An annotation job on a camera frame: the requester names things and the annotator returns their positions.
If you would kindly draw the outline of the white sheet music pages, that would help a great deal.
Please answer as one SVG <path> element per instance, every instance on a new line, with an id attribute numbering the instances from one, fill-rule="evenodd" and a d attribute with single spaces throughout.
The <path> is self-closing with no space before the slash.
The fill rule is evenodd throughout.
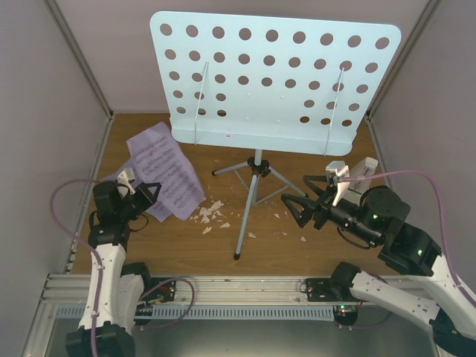
<path id="1" fill-rule="evenodd" d="M 160 122 L 126 141 L 138 178 L 160 183 L 158 201 L 186 220 L 205 200 L 202 184 L 169 127 Z"/>

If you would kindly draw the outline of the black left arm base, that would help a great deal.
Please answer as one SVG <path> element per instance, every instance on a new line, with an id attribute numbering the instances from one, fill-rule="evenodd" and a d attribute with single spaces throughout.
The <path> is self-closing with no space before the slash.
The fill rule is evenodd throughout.
<path id="1" fill-rule="evenodd" d="M 164 283 L 167 277 L 152 277 L 150 284 L 146 286 L 145 292 L 148 292 L 151 288 L 161 285 L 153 292 L 138 301 L 138 306 L 143 308 L 159 305 L 161 303 L 168 303 L 175 300 L 176 294 L 176 281 Z"/>

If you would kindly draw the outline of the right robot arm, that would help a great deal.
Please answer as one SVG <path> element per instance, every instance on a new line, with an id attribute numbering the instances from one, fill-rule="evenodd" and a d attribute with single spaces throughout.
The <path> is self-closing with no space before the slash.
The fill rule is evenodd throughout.
<path id="1" fill-rule="evenodd" d="M 431 335 L 433 342 L 453 356 L 475 355 L 475 294 L 459 279 L 438 245 L 422 229 L 406 222 L 410 206 L 389 187 L 367 189 L 359 203 L 340 196 L 344 185 L 359 177 L 304 176 L 316 200 L 283 194 L 281 200 L 300 227 L 313 221 L 316 229 L 327 222 L 362 240 L 361 248 L 380 247 L 386 266 L 418 282 L 428 298 L 404 292 L 358 266 L 341 262 L 329 279 L 333 298 L 374 303 L 406 318 Z"/>

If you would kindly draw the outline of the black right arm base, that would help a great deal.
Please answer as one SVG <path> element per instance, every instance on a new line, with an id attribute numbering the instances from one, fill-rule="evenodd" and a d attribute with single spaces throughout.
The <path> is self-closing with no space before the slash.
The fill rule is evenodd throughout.
<path id="1" fill-rule="evenodd" d="M 308 302 L 333 302 L 341 298 L 331 288 L 330 277 L 308 277 L 297 285 Z"/>

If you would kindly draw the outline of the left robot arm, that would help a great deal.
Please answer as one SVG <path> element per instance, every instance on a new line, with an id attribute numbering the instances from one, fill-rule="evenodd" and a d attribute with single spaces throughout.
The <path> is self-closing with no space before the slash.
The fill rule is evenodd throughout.
<path id="1" fill-rule="evenodd" d="M 136 188 L 117 181 L 94 186 L 95 211 L 89 217 L 92 247 L 91 279 L 83 316 L 76 331 L 66 336 L 69 356 L 134 356 L 132 337 L 138 301 L 153 291 L 145 263 L 125 262 L 129 223 L 152 207 L 159 183 Z"/>

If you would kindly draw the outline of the light blue music stand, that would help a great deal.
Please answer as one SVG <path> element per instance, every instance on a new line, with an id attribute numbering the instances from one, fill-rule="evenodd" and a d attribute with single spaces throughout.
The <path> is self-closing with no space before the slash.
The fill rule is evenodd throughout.
<path id="1" fill-rule="evenodd" d="M 343 156 L 401 42 L 395 25 L 162 10 L 149 28 L 181 143 Z"/>

